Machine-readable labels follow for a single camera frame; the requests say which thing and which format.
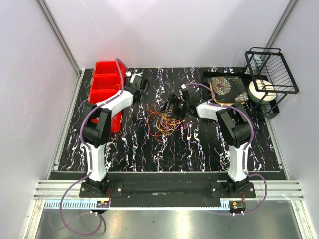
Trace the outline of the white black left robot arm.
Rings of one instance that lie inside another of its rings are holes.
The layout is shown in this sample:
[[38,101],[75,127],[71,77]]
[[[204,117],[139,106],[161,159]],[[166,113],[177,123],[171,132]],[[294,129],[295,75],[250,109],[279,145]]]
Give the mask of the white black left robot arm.
[[79,136],[87,157],[85,181],[96,197],[103,197],[108,190],[104,182],[107,175],[104,152],[111,134],[111,119],[124,108],[137,103],[147,91],[147,86],[147,78],[133,74],[129,82],[113,96],[85,105]]

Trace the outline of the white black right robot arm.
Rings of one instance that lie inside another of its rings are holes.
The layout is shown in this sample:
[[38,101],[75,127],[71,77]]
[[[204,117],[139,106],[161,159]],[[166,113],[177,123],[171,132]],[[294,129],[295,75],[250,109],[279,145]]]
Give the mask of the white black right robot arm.
[[222,137],[229,146],[229,180],[223,183],[221,191],[231,197],[238,197],[248,188],[248,149],[254,137],[251,120],[241,103],[219,105],[213,99],[203,100],[194,86],[206,85],[189,83],[182,86],[180,95],[171,93],[162,112],[170,112],[174,119],[184,119],[186,114],[197,118],[217,121]]

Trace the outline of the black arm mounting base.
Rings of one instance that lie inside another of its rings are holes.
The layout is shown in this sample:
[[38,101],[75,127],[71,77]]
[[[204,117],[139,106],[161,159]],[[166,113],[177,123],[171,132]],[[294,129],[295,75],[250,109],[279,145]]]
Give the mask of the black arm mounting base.
[[60,199],[111,198],[112,208],[173,209],[228,207],[227,199],[254,199],[252,182],[244,179],[234,183],[226,172],[173,172],[130,173],[110,172],[101,182],[76,180],[79,173],[70,173],[68,179],[60,178],[41,184],[43,196]]

